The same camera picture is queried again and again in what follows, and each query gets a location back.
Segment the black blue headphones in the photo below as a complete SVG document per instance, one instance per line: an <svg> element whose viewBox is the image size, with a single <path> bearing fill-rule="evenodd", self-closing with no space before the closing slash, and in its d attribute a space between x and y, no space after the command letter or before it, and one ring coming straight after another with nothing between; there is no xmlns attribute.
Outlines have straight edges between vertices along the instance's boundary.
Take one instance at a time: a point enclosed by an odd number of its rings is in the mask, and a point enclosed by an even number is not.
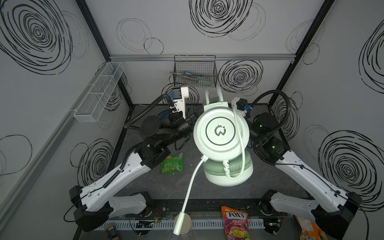
<svg viewBox="0 0 384 240"><path fill-rule="evenodd" d="M170 114L172 114L172 110L164 110L160 112L157 117L160 118L161 120L166 119L169 117Z"/></svg>

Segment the mint green headphones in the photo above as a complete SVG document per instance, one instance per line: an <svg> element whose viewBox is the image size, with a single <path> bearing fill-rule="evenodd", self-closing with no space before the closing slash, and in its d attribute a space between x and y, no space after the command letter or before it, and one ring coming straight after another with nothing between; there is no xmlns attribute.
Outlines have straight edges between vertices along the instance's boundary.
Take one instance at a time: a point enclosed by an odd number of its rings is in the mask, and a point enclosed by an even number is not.
<svg viewBox="0 0 384 240"><path fill-rule="evenodd" d="M195 176L208 160L223 165L224 176L206 174L213 184L222 187L232 187L244 183L253 173L253 168L245 168L246 145L250 138L248 124L244 117L239 116L235 109L230 108L224 101L222 90L217 86L219 101L210 103L209 91L205 90L206 105L203 114L197 119L194 127L194 141L203 154L195 168L187 194L180 212L186 213L186 206L193 186Z"/></svg>

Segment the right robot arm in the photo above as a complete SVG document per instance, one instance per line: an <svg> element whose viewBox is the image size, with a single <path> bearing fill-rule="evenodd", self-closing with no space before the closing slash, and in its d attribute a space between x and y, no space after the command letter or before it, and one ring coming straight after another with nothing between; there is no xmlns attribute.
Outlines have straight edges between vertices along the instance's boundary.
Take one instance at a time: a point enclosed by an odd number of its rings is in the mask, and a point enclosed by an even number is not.
<svg viewBox="0 0 384 240"><path fill-rule="evenodd" d="M271 94L283 98L286 103L285 114L280 122L271 127L258 124L258 131L250 130L250 134L255 136L252 139L253 151L263 162L286 173L313 199L286 196L275 190L269 190L261 199L261 211L265 215L285 212L311 220L327 235L341 240L357 211L362 209L362 198L355 192L347 192L330 183L302 161L286 143L274 136L289 118L292 109L290 98L280 90L269 90L259 95L251 106Z"/></svg>

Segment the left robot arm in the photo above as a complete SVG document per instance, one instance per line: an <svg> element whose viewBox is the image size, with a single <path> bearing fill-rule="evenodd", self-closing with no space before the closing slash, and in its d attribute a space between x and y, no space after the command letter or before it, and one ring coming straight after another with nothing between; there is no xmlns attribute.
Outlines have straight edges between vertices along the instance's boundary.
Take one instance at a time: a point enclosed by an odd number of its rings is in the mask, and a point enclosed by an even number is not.
<svg viewBox="0 0 384 240"><path fill-rule="evenodd" d="M171 153L170 145L182 138L190 139L194 125L202 114L197 108L191 114L181 108L179 99L169 95L157 97L141 113L131 118L124 127L140 132L142 142L131 146L123 161L96 182L75 186L70 190L74 223L84 232L90 232L107 220L125 216L148 216L154 207L148 192L117 197L116 194L136 178L160 165Z"/></svg>

